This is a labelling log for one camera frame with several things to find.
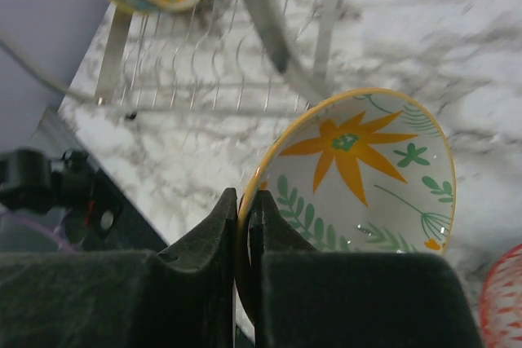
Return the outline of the white bowl orange flower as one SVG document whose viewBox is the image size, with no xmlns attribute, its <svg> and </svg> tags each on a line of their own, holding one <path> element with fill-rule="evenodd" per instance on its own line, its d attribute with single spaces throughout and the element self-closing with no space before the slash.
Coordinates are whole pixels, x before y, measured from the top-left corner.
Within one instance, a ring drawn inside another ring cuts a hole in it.
<svg viewBox="0 0 522 348">
<path fill-rule="evenodd" d="M 453 228 L 456 174 L 444 131 L 408 95 L 350 90 L 303 113 L 267 150 L 238 210 L 236 282 L 250 320 L 259 295 L 248 228 L 262 192 L 320 251 L 440 255 Z"/>
</svg>

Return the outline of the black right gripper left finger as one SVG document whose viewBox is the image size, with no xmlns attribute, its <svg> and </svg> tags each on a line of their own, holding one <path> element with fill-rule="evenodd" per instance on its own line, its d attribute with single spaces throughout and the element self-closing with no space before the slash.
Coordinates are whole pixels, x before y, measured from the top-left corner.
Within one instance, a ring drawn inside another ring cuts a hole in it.
<svg viewBox="0 0 522 348">
<path fill-rule="evenodd" d="M 4 253 L 4 347 L 231 347 L 237 193 L 159 253 Z"/>
</svg>

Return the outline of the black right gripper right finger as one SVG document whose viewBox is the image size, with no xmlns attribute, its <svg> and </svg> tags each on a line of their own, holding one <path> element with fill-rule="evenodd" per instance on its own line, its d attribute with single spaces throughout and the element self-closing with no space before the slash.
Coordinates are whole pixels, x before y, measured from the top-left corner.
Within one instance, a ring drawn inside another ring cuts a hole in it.
<svg viewBox="0 0 522 348">
<path fill-rule="evenodd" d="M 258 192 L 249 212 L 258 347 L 479 347 L 458 277 L 425 253 L 321 253 Z"/>
</svg>

